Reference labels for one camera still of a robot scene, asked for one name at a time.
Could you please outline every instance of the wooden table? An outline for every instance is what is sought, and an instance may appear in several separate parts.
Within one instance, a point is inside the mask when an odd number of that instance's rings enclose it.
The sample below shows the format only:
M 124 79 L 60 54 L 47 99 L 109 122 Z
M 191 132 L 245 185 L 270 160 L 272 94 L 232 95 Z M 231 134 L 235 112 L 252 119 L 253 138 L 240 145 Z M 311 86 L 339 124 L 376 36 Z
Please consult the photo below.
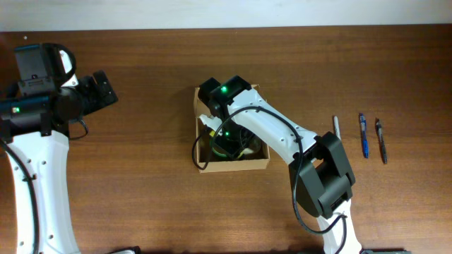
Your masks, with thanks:
M 233 75 L 260 84 L 276 109 L 319 134 L 339 117 L 364 247 L 451 251 L 450 25 L 17 32 L 0 42 L 1 84 L 18 78 L 14 47 L 56 42 L 76 55 L 78 77 L 103 69 L 119 96 L 86 117 L 90 135 L 70 144 L 71 217 L 83 253 L 321 249 L 322 238 L 295 219 L 288 170 L 274 152 L 266 170 L 200 175 L 191 163 L 194 87 Z M 369 159 L 359 112 L 370 123 Z M 4 157 L 0 167 L 0 253 L 12 253 L 14 187 Z

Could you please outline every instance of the black cable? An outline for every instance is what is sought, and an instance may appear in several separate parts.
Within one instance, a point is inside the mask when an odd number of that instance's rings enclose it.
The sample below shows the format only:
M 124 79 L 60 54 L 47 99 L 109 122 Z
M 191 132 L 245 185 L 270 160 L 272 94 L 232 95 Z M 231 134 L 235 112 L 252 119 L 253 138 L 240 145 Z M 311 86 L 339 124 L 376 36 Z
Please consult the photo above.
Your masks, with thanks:
M 297 130 L 296 130 L 296 129 L 294 128 L 294 126 L 292 126 L 292 124 L 290 124 L 286 119 L 284 119 L 283 117 L 281 117 L 280 115 L 276 114 L 276 113 L 273 112 L 273 111 L 270 111 L 270 110 L 268 110 L 268 109 L 264 109 L 263 107 L 256 107 L 256 106 L 243 107 L 243 108 L 241 108 L 241 109 L 236 110 L 234 113 L 230 114 L 230 115 L 229 115 L 229 116 L 228 116 L 228 117 L 220 124 L 220 126 L 218 127 L 218 129 L 216 130 L 215 134 L 214 134 L 213 137 L 212 137 L 212 141 L 215 142 L 215 139 L 217 138 L 218 134 L 220 133 L 220 130 L 222 129 L 222 127 L 223 127 L 228 121 L 230 121 L 230 120 L 232 119 L 232 117 L 234 117 L 235 115 L 237 115 L 238 113 L 243 112 L 243 111 L 245 111 L 245 112 L 247 113 L 248 110 L 256 110 L 256 113 L 259 112 L 259 111 L 263 111 L 263 112 L 265 112 L 265 113 L 267 113 L 267 114 L 270 114 L 271 116 L 275 117 L 276 119 L 282 121 L 282 122 L 283 122 L 283 123 L 284 123 L 284 124 L 285 124 L 285 125 L 286 125 L 293 133 L 294 133 L 294 136 L 295 136 L 295 142 L 298 143 L 298 148 L 299 148 L 299 160 L 298 160 L 298 166 L 297 166 L 297 170 L 296 170 L 296 173 L 295 173 L 294 185 L 293 185 L 293 187 L 292 187 L 292 206 L 293 206 L 293 209 L 294 209 L 294 212 L 295 212 L 295 217 L 297 218 L 298 222 L 302 225 L 302 227 L 303 227 L 306 231 L 308 231 L 309 233 L 312 233 L 312 234 L 326 234 L 326 233 L 328 233 L 328 232 L 329 232 L 329 231 L 330 231 L 330 230 L 331 230 L 331 229 L 339 222 L 339 220 L 342 218 L 342 219 L 343 219 L 343 223 L 344 223 L 344 232 L 345 232 L 344 237 L 343 237 L 343 242 L 341 243 L 341 246 L 342 246 L 342 248 L 343 248 L 343 245 L 345 245 L 345 240 L 346 240 L 345 237 L 346 237 L 346 230 L 347 230 L 347 229 L 346 229 L 346 226 L 345 226 L 345 224 L 346 224 L 345 218 L 347 218 L 347 217 L 346 217 L 345 215 L 343 215 L 343 214 L 339 215 L 339 216 L 333 221 L 333 223 L 332 223 L 328 228 L 326 228 L 326 229 L 324 229 L 324 230 L 316 231 L 316 230 L 313 230 L 313 229 L 309 228 L 309 227 L 303 222 L 303 219 L 302 219 L 302 217 L 301 217 L 301 215 L 300 215 L 300 213 L 299 213 L 299 210 L 298 210 L 298 203 L 297 203 L 297 186 L 298 186 L 298 178 L 299 178 L 298 176 L 299 176 L 299 174 L 300 174 L 300 172 L 301 172 L 301 170 L 302 170 L 302 164 L 303 164 L 303 144 L 302 144 L 302 138 L 301 138 L 300 135 L 298 134 Z M 195 140 L 194 147 L 196 146 L 196 143 L 199 141 L 199 139 L 201 139 L 201 135 L 198 136 L 197 139 Z M 208 163 L 209 163 L 209 161 L 210 161 L 211 156 L 212 156 L 212 146 L 210 146 L 210 152 L 209 152 L 209 154 L 208 154 L 208 157 L 207 157 L 206 163 L 204 164 L 204 167 L 200 167 L 200 166 L 196 163 L 196 161 L 194 160 L 195 166 L 198 167 L 198 169 L 200 169 L 200 170 L 206 169 L 206 167 L 207 167 L 207 165 L 208 165 Z
M 198 141 L 199 141 L 206 133 L 208 133 L 208 128 L 205 128 L 204 131 L 203 131 L 201 134 L 199 134 L 199 136 L 195 139 L 195 143 L 193 144 L 193 147 L 191 148 L 191 159 L 193 160 L 193 163 L 195 164 L 195 166 L 196 166 L 198 169 L 200 169 L 200 170 L 206 169 L 207 164 L 208 164 L 209 161 L 210 161 L 210 156 L 209 156 L 209 157 L 208 157 L 208 160 L 206 161 L 206 164 L 204 165 L 204 167 L 201 167 L 201 166 L 199 166 L 199 164 L 196 162 L 196 158 L 195 158 L 196 143 L 197 143 L 197 142 L 198 142 Z
M 69 140 L 79 140 L 81 138 L 84 138 L 90 132 L 90 130 L 88 129 L 88 126 L 86 125 L 86 123 L 83 119 L 78 120 L 78 122 L 84 127 L 85 134 L 75 137 L 75 138 L 69 138 Z
M 339 215 L 338 217 L 342 217 L 342 224 L 344 227 L 344 233 L 342 235 L 342 242 L 340 243 L 339 249 L 336 251 L 335 254 L 339 254 L 341 252 L 341 250 L 344 248 L 345 245 L 345 240 L 347 239 L 347 221 L 345 219 L 347 219 L 347 216 L 344 214 Z
M 31 208 L 33 213 L 33 224 L 34 224 L 34 230 L 35 230 L 35 239 L 33 241 L 33 253 L 38 254 L 39 248 L 40 248 L 40 223 L 39 223 L 39 217 L 37 216 L 37 201 L 36 201 L 36 194 L 35 194 L 35 188 L 33 187 L 33 178 L 30 176 L 30 173 L 28 173 L 27 168 L 23 164 L 23 162 L 20 160 L 19 156 L 3 141 L 1 140 L 0 146 L 2 146 L 3 149 L 5 149 L 5 152 L 11 156 L 11 158 L 14 159 L 16 164 L 19 166 L 20 170 L 22 171 L 24 175 L 23 181 L 27 182 L 28 185 L 28 191 L 30 191 L 30 199 L 31 199 Z

